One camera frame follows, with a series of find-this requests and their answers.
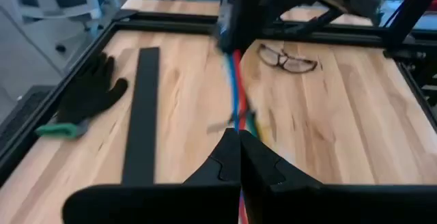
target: black metal frame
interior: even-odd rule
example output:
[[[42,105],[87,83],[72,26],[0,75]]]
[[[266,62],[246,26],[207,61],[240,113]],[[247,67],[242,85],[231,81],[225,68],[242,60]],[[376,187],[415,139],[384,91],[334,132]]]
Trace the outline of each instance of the black metal frame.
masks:
[[[422,4],[430,4],[431,0],[416,0],[415,3],[419,2]],[[393,44],[392,41],[394,36],[400,36],[399,32],[393,31],[394,29],[402,28],[402,25],[408,27],[414,25],[419,19],[417,14],[421,12],[420,10],[423,10],[422,13],[424,13],[425,9],[426,7],[424,5],[421,6],[420,9],[414,11],[414,18],[408,18],[408,14],[404,12],[406,8],[402,8],[398,17],[395,19],[395,25],[391,28],[327,25],[322,28],[316,28],[315,31],[309,35],[297,36],[287,33],[284,29],[301,27],[305,22],[285,21],[274,23],[264,30],[264,33],[262,33],[259,38],[319,44],[390,48],[392,51],[408,50],[413,53],[435,53],[437,51],[437,32],[435,31],[412,30],[410,35],[415,38],[415,41],[396,41],[396,44]],[[88,59],[96,57],[96,55],[103,50],[117,31],[138,30],[210,35],[214,31],[217,18],[217,16],[121,10],[113,19],[113,22],[101,33],[100,37],[80,56],[80,59],[70,73],[68,73],[60,84],[44,99],[25,124],[23,124],[23,127],[14,135],[9,144],[5,146],[5,149],[0,151],[0,186],[7,180],[21,159],[23,159],[25,154],[38,139],[34,134],[34,130],[38,126],[47,123],[56,112],[59,97],[63,94],[68,83],[74,78]],[[421,105],[434,130],[437,130],[437,120],[433,116],[431,107],[428,105],[422,91],[414,82],[407,67],[402,62],[398,62],[397,66],[407,80],[412,93]]]

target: wooden table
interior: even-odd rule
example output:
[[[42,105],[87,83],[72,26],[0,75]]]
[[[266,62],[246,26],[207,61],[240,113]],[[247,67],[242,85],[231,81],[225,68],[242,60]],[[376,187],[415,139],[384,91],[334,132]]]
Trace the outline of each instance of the wooden table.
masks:
[[[129,0],[124,8],[215,15],[217,3]],[[305,20],[321,10],[295,9]],[[367,24],[342,16],[337,23]],[[318,60],[314,72],[288,74],[264,65],[256,41],[242,60],[242,78],[264,143],[309,175],[338,184],[435,184],[437,136],[397,66],[381,49],[267,42]],[[119,31],[105,51],[123,98],[96,117],[78,141],[36,142],[0,189],[2,223],[60,223],[74,191],[120,181],[139,48],[159,46],[160,86],[156,182],[184,181],[212,151],[223,130],[206,128],[231,114],[223,56],[208,36]]]

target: safety glasses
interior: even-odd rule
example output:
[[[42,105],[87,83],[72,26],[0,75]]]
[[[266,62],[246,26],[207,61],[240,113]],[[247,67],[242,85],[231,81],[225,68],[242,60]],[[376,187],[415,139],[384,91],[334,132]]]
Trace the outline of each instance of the safety glasses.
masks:
[[[312,71],[318,64],[317,61],[290,56],[283,49],[281,49],[281,52],[278,52],[265,44],[259,45],[257,53],[265,64],[281,68],[293,74]]]

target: glasses lens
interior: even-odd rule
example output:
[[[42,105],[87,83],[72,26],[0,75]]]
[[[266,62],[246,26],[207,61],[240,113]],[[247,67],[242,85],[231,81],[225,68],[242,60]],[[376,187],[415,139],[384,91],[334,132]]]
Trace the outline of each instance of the glasses lens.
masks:
[[[313,70],[316,66],[316,61],[289,58],[284,64],[284,69],[290,72],[301,73]]]
[[[264,44],[260,44],[258,48],[258,55],[264,63],[275,66],[278,64],[278,53]]]

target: green glove cuff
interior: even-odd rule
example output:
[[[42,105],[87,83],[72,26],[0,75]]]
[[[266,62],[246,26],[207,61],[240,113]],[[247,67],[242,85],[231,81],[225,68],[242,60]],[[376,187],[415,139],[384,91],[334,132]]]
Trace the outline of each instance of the green glove cuff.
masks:
[[[81,122],[79,125],[65,124],[46,124],[38,127],[35,133],[39,136],[62,137],[75,139],[87,132],[88,121]]]

